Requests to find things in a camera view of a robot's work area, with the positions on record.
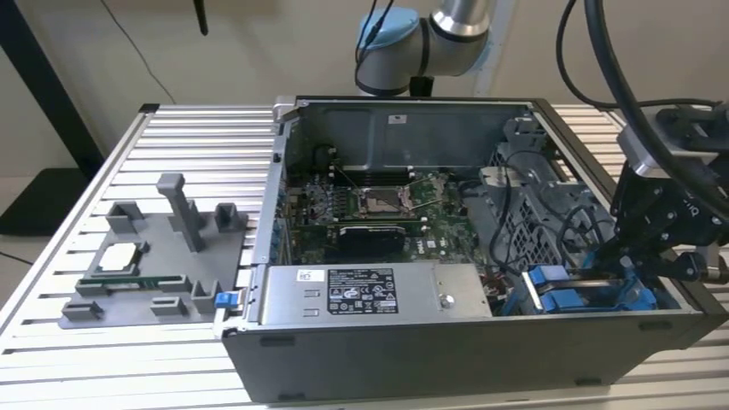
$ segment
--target black cable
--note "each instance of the black cable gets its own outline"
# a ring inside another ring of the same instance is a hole
[[[329,143],[318,143],[314,145],[314,147],[310,149],[310,170],[313,172],[317,171],[317,152],[319,149],[327,148],[327,149],[335,149],[333,145]]]
[[[0,251],[0,256],[3,256],[5,258],[9,258],[17,262],[25,263],[26,265],[33,265],[33,262],[27,261],[26,259],[19,258],[18,256],[6,254],[5,252]]]
[[[501,168],[503,169],[503,176],[505,176],[503,203],[501,205],[501,214],[498,215],[497,229],[493,231],[493,235],[490,235],[489,256],[490,256],[490,260],[497,264],[498,268],[503,272],[511,273],[511,275],[518,276],[519,274],[518,271],[513,269],[505,261],[499,260],[495,254],[497,239],[498,239],[498,235],[501,234],[501,231],[503,230],[505,218],[509,213],[509,206],[511,205],[511,180],[509,179],[509,173],[505,170],[505,163]]]
[[[371,0],[371,7],[369,8],[369,14],[366,15],[366,20],[363,21],[362,31],[359,32],[359,37],[357,38],[357,47],[354,48],[354,62],[359,62],[359,45],[362,44],[362,38],[365,37],[366,25],[371,20],[371,15],[374,14],[374,8],[377,7],[377,0]]]
[[[602,102],[593,100],[589,98],[578,89],[574,83],[571,82],[571,78],[567,74],[567,69],[565,67],[565,59],[563,59],[563,38],[565,38],[565,30],[567,28],[567,21],[569,21],[569,15],[571,14],[571,9],[574,8],[577,0],[569,0],[567,6],[565,7],[565,11],[561,14],[559,19],[559,25],[557,27],[557,44],[555,44],[555,53],[557,53],[557,68],[559,70],[559,76],[561,80],[565,83],[565,86],[569,88],[569,91],[574,95],[574,97],[585,104],[589,104],[594,106],[594,108],[599,109],[615,109],[621,108],[619,105],[614,102]],[[707,105],[710,107],[715,107],[720,102],[696,99],[696,98],[669,98],[662,100],[647,100],[638,102],[639,107],[653,107],[659,105]]]
[[[521,171],[517,167],[514,167],[511,164],[509,164],[509,160],[517,156],[518,154],[531,154],[531,155],[537,155],[539,156],[545,161],[549,161],[549,159],[546,158],[545,154],[538,152],[538,151],[531,151],[529,149],[519,149],[517,151],[514,151],[505,159],[503,159],[503,163],[519,174],[519,176],[523,178],[523,179],[530,179],[529,176],[523,173],[523,171]],[[562,214],[565,214],[567,211],[565,212],[559,212],[557,211],[557,209],[553,208],[553,206],[549,204],[549,202],[545,200],[543,196],[542,196],[542,192],[541,190],[534,190],[534,195],[537,197],[537,201],[538,203],[542,205],[542,207],[545,207],[546,209],[546,212],[549,212],[549,214],[553,215],[553,217],[557,219],[557,221],[559,222],[563,222],[565,219],[563,219],[563,216]]]
[[[103,9],[105,9],[106,13],[111,17],[113,23],[115,24],[115,26],[121,30],[121,33],[123,33],[123,36],[126,37],[129,43],[131,44],[131,47],[137,51],[138,58],[141,59],[141,62],[145,64],[146,72],[151,76],[153,80],[157,82],[157,85],[159,86],[159,88],[163,90],[163,93],[167,95],[169,101],[171,101],[173,104],[177,104],[177,101],[171,97],[171,94],[169,94],[169,91],[167,91],[166,87],[161,84],[159,79],[157,79],[157,76],[154,75],[154,73],[151,71],[151,68],[149,67],[149,63],[146,62],[145,55],[141,54],[141,50],[138,49],[137,44],[134,43],[134,40],[131,40],[131,37],[129,36],[129,33],[126,32],[126,30],[123,30],[123,27],[121,26],[121,23],[118,22],[118,20],[115,20],[115,16],[113,15],[111,9],[109,9],[109,6],[105,3],[105,0],[98,0],[98,1],[101,2],[101,5],[103,6]]]
[[[590,220],[590,229],[595,227],[598,224],[597,220],[594,219],[594,213],[591,212],[591,209],[589,207],[586,207],[585,205],[577,205],[575,207],[571,208],[565,218],[566,219],[565,223],[561,224],[559,232],[557,233],[557,250],[559,252],[559,260],[561,260],[562,266],[567,261],[567,252],[563,246],[565,234],[567,233],[567,230],[570,228],[574,229],[574,227],[571,226],[571,219],[574,218],[574,216],[577,215],[579,211],[583,211],[585,214],[587,215],[587,220]],[[598,232],[599,232],[599,229],[595,229],[594,233],[598,238],[598,242],[603,243],[605,240],[602,238],[602,233],[601,232],[598,233]]]
[[[377,34],[379,34],[379,29],[382,28],[382,23],[385,22],[385,18],[387,17],[389,10],[391,9],[391,5],[395,2],[395,0],[389,0],[387,6],[385,7],[385,10],[382,11],[382,15],[377,19],[377,22],[371,25],[371,29],[369,33],[366,34],[366,39],[363,41],[363,46],[359,49],[358,57],[357,57],[357,65],[354,66],[354,77],[357,76],[357,73],[359,71],[359,67],[362,66],[362,63],[365,62],[365,58],[369,55],[366,53],[366,49],[371,45],[371,42],[377,38]]]
[[[583,0],[583,13],[587,21],[587,32],[590,34],[591,49],[598,60],[599,70],[607,82],[610,92],[617,100],[619,109],[623,112],[625,119],[633,132],[635,133],[642,146],[653,156],[658,166],[675,180],[681,188],[698,199],[708,211],[729,224],[729,203],[724,196],[714,185],[708,186],[700,183],[700,179],[694,177],[688,169],[681,167],[673,158],[655,131],[647,123],[646,116],[639,110],[635,96],[623,77],[623,71],[617,62],[613,45],[607,34],[605,23],[605,10],[601,0]]]

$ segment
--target gray floor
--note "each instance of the gray floor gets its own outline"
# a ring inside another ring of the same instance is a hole
[[[0,213],[10,206],[31,177],[0,178]],[[0,251],[34,261],[49,237],[6,237],[0,235]],[[29,266],[0,255],[0,307],[3,305]]]

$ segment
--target metal slotted table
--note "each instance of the metal slotted table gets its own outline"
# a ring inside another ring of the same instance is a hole
[[[623,155],[622,120],[585,106],[555,106],[607,173]],[[0,407],[147,409],[249,406],[211,324],[63,331],[59,309],[107,230],[113,201],[169,212],[154,189],[162,172],[183,172],[199,211],[222,201],[249,213],[237,283],[245,284],[270,162],[270,107],[161,106],[131,123],[89,189],[0,311]],[[729,308],[729,287],[708,286]],[[729,408],[729,327],[690,349],[655,354],[607,388],[562,389],[325,408]]]

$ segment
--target green circuit board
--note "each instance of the green circuit board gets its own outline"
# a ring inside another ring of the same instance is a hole
[[[293,212],[293,263],[342,263],[330,255],[337,230],[345,226],[398,226],[406,231],[402,251],[379,256],[377,262],[435,260],[474,263],[482,270],[485,258],[457,187],[447,175],[430,173],[415,174],[401,186],[354,189],[317,184],[315,189],[301,190],[309,194],[294,201],[301,209]]]

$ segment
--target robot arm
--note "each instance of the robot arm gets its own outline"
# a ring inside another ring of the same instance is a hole
[[[643,112],[611,51],[602,2],[585,0],[583,5],[599,69],[629,123],[618,137],[627,161],[610,207],[615,236],[597,250],[593,266],[615,268],[627,256],[642,272],[724,284],[729,272],[715,252],[729,241],[726,106]],[[702,252],[671,260],[662,252],[679,244]],[[708,268],[711,249],[716,265]]]
[[[489,0],[442,0],[425,18],[398,7],[362,19],[354,78],[362,93],[397,96],[411,77],[461,75],[487,55]]]

